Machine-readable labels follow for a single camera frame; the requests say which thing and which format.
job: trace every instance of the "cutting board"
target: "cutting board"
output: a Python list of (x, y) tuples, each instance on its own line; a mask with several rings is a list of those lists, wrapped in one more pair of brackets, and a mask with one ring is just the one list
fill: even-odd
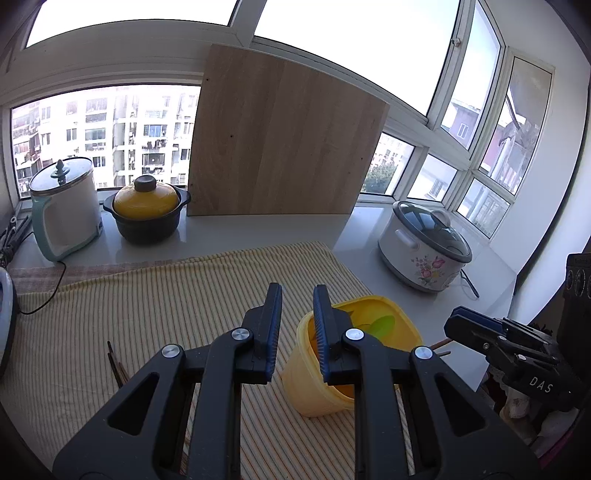
[(389, 105), (288, 60), (212, 45), (188, 215), (350, 213)]

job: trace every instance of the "white countertop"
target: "white countertop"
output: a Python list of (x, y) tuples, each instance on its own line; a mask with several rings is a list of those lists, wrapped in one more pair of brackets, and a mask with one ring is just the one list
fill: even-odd
[[(117, 231), (113, 217), (102, 212), (104, 231), (87, 247), (67, 257), (67, 265), (89, 266), (153, 260), (174, 260), (228, 250), (320, 241), (327, 244), (374, 294), (398, 303), (414, 322), (426, 345), (445, 338), (443, 325), (452, 310), (464, 305), (490, 317), (504, 317), (515, 286), (515, 273), (490, 249), (459, 225), (472, 248), (473, 260), (465, 271), (480, 294), (476, 299), (465, 280), (457, 277), (439, 294), (419, 292), (403, 285), (382, 262), (378, 238), (392, 213), (391, 205), (357, 206), (349, 215), (243, 215), (185, 217), (177, 231), (151, 247), (129, 244)], [(11, 267), (53, 265), (37, 248), (34, 235), (18, 250)], [(476, 389), (487, 367), (484, 356), (451, 343), (444, 360)]]

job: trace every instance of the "rice cooker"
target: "rice cooker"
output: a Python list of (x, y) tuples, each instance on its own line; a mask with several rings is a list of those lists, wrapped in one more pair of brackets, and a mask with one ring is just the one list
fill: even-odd
[(444, 290), (472, 261), (470, 245), (443, 209), (430, 210), (406, 200), (392, 208), (378, 241), (382, 259), (409, 286), (426, 292)]

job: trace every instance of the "appliance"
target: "appliance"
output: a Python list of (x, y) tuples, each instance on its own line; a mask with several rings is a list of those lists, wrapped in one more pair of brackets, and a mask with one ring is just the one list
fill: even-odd
[(33, 231), (43, 256), (56, 262), (84, 247), (103, 229), (92, 160), (72, 157), (31, 180)]
[(0, 379), (8, 365), (18, 315), (17, 292), (8, 272), (0, 267), (2, 306), (0, 307)]
[(394, 203), (384, 233), (378, 241), (382, 259), (407, 285), (439, 292), (472, 261), (464, 237), (451, 227), (445, 210), (430, 210), (412, 202)]

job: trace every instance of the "lid knob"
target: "lid knob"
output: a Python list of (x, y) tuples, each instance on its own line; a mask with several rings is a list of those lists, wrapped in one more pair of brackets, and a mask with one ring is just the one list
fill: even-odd
[(52, 179), (59, 179), (60, 177), (65, 177), (66, 173), (70, 171), (70, 167), (66, 167), (64, 165), (63, 160), (58, 160), (56, 163), (56, 170), (52, 172), (51, 178)]
[(134, 180), (136, 192), (151, 192), (156, 189), (156, 179), (152, 175), (140, 175)]

